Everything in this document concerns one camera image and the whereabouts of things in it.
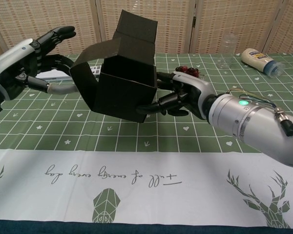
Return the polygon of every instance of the black box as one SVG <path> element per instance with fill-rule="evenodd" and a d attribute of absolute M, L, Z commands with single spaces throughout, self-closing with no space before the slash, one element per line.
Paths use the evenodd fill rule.
<path fill-rule="evenodd" d="M 138 105 L 151 104 L 157 90 L 154 66 L 157 22 L 122 11 L 112 40 L 86 48 L 70 69 L 88 107 L 97 113 L 134 122 L 146 115 Z M 88 61 L 104 59 L 99 81 Z"/>

